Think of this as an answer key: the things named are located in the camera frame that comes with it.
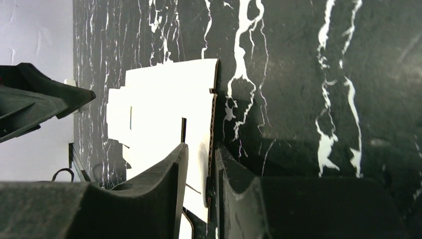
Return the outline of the white cardboard box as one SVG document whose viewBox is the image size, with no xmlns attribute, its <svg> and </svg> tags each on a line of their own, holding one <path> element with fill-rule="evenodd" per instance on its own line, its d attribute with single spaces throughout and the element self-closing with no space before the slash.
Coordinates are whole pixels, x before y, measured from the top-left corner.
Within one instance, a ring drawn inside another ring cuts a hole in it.
<svg viewBox="0 0 422 239">
<path fill-rule="evenodd" d="M 186 212 L 208 217 L 206 184 L 217 67 L 217 59 L 199 59 L 128 70 L 124 86 L 108 91 L 107 136 L 122 144 L 123 159 L 130 164 L 126 181 L 163 160 L 179 144 L 189 148 L 177 239 L 193 235 Z"/>
</svg>

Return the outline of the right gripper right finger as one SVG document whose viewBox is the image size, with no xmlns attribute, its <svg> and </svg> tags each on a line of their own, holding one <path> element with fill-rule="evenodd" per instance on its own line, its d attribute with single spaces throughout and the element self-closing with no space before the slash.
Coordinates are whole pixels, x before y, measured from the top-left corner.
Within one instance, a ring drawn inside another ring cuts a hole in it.
<svg viewBox="0 0 422 239">
<path fill-rule="evenodd" d="M 216 207 L 221 239 L 408 239 L 393 200 L 357 178 L 259 177 L 219 144 Z"/>
</svg>

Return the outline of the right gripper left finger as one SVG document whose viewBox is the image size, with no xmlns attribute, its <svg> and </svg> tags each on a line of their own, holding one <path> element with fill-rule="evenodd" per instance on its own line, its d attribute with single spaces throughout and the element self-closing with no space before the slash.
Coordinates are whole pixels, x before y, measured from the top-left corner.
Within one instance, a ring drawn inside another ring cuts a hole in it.
<svg viewBox="0 0 422 239">
<path fill-rule="evenodd" d="M 2 182 L 3 239 L 176 239 L 188 146 L 111 190 L 92 183 Z"/>
</svg>

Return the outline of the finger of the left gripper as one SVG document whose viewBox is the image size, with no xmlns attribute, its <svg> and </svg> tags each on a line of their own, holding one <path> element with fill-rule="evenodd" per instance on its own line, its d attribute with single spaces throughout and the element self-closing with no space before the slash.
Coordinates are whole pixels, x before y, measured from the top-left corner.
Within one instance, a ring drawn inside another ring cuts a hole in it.
<svg viewBox="0 0 422 239">
<path fill-rule="evenodd" d="M 64 118 L 96 98 L 93 91 L 54 81 L 31 63 L 0 67 L 0 140 L 23 136 Z"/>
</svg>

